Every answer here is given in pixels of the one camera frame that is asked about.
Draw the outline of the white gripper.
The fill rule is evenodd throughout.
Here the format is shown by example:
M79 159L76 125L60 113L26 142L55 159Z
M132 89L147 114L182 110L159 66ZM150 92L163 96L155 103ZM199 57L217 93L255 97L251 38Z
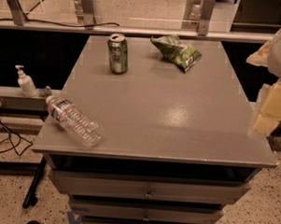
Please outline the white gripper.
M260 140L281 125L281 28L274 34L272 42L268 40L250 54L246 62L268 66L270 73L280 77L273 85L264 84L258 92L248 136Z

